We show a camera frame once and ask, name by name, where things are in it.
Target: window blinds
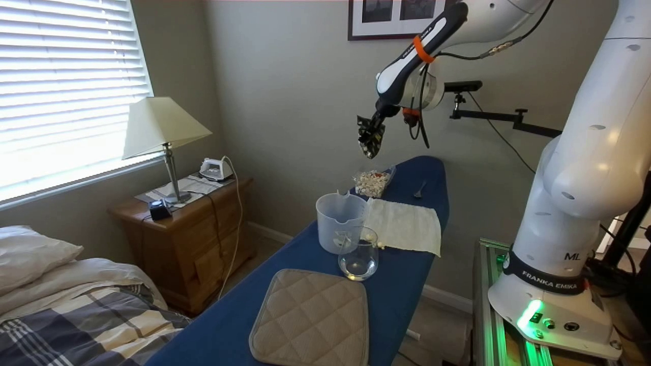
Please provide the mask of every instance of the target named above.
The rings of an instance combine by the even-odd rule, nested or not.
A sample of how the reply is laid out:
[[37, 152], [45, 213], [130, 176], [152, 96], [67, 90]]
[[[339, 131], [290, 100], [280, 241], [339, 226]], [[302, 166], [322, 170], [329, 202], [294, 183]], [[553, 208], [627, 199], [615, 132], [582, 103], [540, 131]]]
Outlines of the window blinds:
[[114, 169], [151, 94], [128, 0], [0, 0], [0, 202]]

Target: picture frame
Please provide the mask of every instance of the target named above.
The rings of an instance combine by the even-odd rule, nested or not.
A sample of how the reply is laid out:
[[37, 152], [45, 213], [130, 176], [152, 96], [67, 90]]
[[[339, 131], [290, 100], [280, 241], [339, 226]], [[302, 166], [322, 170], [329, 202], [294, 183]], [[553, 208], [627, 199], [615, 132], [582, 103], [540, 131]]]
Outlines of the picture frame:
[[351, 0], [348, 39], [407, 39], [419, 34], [445, 0]]

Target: towel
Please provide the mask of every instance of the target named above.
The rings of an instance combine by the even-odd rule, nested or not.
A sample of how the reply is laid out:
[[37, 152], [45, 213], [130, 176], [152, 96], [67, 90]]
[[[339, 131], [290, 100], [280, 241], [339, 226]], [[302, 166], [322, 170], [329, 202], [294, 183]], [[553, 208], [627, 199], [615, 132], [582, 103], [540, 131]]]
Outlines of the towel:
[[441, 223], [433, 209], [369, 199], [364, 226], [378, 233], [381, 245], [441, 257]]

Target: wall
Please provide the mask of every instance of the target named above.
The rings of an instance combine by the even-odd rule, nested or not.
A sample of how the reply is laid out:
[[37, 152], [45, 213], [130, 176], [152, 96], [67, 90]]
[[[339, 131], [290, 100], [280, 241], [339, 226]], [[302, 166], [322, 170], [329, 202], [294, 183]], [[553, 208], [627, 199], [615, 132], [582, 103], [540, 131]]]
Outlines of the wall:
[[[528, 42], [487, 60], [440, 59], [435, 73], [443, 81], [483, 79], [476, 98], [484, 109], [530, 108], [530, 121], [561, 128], [612, 10], [608, 0], [556, 2]], [[316, 220], [316, 199], [351, 188], [356, 170], [435, 155], [447, 166], [451, 217], [430, 285], [471, 298], [479, 237], [511, 241], [531, 185], [531, 172], [491, 127], [451, 121], [445, 98], [425, 113], [430, 151], [394, 120], [381, 155], [366, 161], [356, 116], [373, 113], [374, 73], [407, 40], [348, 40], [348, 0], [211, 0], [207, 17], [225, 145], [240, 172], [256, 179], [253, 221], [296, 233]], [[545, 139], [498, 131], [537, 163]]]
[[[203, 2], [135, 0], [140, 40], [157, 96], [176, 98], [213, 137], [178, 152], [179, 172], [191, 172], [205, 155], [222, 155], [213, 62], [207, 44]], [[130, 261], [130, 249], [107, 208], [168, 183], [160, 161], [123, 175], [31, 197], [0, 209], [0, 223], [22, 223], [84, 244], [84, 257]]]

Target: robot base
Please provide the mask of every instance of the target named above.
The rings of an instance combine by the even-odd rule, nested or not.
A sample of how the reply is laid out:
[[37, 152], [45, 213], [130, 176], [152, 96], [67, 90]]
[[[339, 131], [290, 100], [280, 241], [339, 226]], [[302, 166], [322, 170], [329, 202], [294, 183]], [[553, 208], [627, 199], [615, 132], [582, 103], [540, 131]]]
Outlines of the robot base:
[[579, 294], [556, 294], [514, 275], [501, 275], [488, 288], [488, 300], [533, 343], [605, 359], [619, 359], [622, 354], [610, 316], [595, 303], [591, 288]]

